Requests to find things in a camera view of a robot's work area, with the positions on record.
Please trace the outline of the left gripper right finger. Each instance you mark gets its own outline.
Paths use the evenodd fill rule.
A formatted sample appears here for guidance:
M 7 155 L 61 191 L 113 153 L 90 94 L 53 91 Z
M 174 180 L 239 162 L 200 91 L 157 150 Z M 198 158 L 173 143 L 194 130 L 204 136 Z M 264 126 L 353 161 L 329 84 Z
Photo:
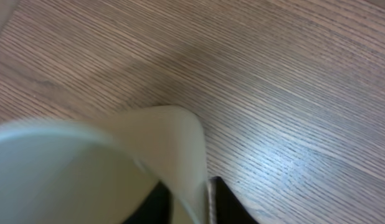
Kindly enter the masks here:
M 212 224 L 259 224 L 219 177 L 208 182 L 209 221 Z

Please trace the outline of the cream cup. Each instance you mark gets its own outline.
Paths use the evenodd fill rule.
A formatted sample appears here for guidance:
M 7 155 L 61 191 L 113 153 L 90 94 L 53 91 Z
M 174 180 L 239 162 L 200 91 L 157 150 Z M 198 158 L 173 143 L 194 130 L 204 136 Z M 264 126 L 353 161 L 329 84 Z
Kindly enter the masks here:
M 206 142 L 179 106 L 0 124 L 0 223 L 123 223 L 158 182 L 171 223 L 207 223 Z

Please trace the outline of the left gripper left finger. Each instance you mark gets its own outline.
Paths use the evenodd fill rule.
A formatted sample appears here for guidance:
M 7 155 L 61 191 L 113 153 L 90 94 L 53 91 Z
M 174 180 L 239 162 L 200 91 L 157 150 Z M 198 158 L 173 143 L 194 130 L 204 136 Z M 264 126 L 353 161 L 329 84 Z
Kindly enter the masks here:
M 141 205 L 122 224 L 170 224 L 173 197 L 167 186 L 158 182 Z

